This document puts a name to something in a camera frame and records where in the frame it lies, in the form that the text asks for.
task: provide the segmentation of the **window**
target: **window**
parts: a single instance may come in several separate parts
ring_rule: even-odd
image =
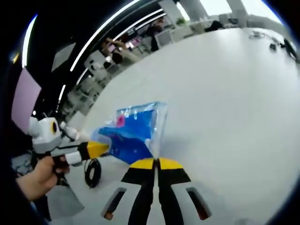
[[[184,18],[186,21],[190,21],[190,18],[189,18],[189,16],[188,16],[187,12],[186,12],[186,11],[184,10],[184,8],[182,7],[182,5],[181,5],[179,2],[177,2],[177,3],[176,3],[176,6],[177,6],[178,10],[180,11],[181,15],[183,16],[183,18]]]
[[[244,7],[247,13],[250,15],[257,15],[267,17],[271,20],[274,20],[278,23],[281,21],[278,17],[273,13],[273,11],[262,1],[262,0],[241,0],[244,4]]]
[[[200,0],[208,15],[231,13],[227,0]]]

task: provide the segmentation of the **table surface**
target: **table surface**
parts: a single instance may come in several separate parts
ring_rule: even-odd
[[[166,46],[114,78],[92,107],[90,134],[115,111],[152,101],[169,106],[160,156],[180,162],[191,180],[224,197],[235,218],[265,223],[300,173],[300,66],[271,39],[227,29]],[[101,184],[89,189],[83,168],[67,180],[83,205],[128,165],[100,159]]]

